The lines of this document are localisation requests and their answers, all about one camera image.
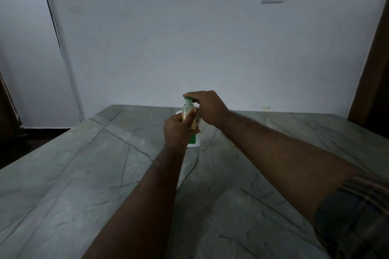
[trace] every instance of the floor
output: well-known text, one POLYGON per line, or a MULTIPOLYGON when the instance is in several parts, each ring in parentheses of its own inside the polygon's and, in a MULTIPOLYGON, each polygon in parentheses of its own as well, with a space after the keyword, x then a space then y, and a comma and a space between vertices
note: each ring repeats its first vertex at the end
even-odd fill
POLYGON ((41 147, 67 130, 25 129, 22 135, 0 142, 0 169, 41 147))

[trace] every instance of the white wall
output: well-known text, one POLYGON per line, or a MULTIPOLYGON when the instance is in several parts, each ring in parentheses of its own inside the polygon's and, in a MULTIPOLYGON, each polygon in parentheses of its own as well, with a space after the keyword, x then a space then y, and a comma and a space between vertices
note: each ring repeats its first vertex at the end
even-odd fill
POLYGON ((0 71, 24 127, 79 123, 46 0, 0 0, 0 71))
POLYGON ((110 104, 346 116, 385 0, 54 0, 86 117, 110 104))

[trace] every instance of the striped sleeve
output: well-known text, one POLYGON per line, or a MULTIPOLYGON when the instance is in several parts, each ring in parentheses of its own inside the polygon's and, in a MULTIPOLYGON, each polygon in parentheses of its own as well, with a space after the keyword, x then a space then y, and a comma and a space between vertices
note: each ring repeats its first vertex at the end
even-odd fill
POLYGON ((314 229, 332 258, 389 258, 389 182, 350 178, 320 203, 314 229))

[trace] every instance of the bottle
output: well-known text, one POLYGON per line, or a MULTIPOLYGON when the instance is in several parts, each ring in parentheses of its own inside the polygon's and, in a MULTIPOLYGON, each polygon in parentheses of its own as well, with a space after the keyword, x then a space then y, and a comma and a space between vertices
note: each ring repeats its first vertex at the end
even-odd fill
MULTIPOLYGON (((185 98, 185 104, 182 107, 182 120, 185 120, 189 112, 194 108, 193 104, 193 98, 191 97, 186 97, 185 98)), ((192 123, 191 130, 196 130, 196 119, 192 123)))

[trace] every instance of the gray marble countertop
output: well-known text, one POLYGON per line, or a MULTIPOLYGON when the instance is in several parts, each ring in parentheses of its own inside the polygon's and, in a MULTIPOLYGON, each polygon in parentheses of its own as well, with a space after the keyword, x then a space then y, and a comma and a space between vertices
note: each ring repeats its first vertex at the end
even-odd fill
MULTIPOLYGON (((164 145, 178 109, 113 105, 0 170, 0 258, 79 258, 164 145)), ((329 114, 240 112, 389 177, 389 140, 329 114)), ((327 258, 309 223, 202 121, 167 258, 327 258)))

